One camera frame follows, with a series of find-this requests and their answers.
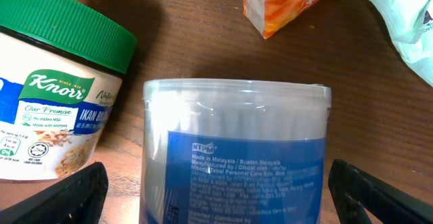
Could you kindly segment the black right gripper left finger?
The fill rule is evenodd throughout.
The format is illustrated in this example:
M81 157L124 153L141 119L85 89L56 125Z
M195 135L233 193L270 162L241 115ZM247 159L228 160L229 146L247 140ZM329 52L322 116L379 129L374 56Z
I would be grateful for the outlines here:
M1 224L98 224L108 192L101 162L1 211Z

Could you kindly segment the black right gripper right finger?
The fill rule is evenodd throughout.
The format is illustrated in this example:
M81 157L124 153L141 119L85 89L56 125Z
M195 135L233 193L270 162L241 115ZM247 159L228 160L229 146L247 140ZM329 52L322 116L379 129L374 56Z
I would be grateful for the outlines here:
M341 224L432 224L432 206L341 159L332 163L328 187Z

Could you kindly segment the green lid jar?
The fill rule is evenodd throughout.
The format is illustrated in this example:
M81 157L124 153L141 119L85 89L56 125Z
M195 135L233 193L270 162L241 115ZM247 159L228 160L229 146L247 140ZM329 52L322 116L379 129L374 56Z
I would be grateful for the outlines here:
M2 181L47 181L83 168L136 44L75 0L1 0Z

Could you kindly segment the white cotton swab tub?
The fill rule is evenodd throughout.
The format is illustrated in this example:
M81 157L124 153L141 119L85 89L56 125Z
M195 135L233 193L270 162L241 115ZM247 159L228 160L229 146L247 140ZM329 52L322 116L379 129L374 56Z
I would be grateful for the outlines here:
M329 87L230 79L143 86L141 223L318 223Z

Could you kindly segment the mint green wipes pack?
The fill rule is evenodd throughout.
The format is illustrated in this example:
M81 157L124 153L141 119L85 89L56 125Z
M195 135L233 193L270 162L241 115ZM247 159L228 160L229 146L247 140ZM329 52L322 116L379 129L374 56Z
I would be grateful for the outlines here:
M384 19L402 60L432 84L432 0L368 0Z

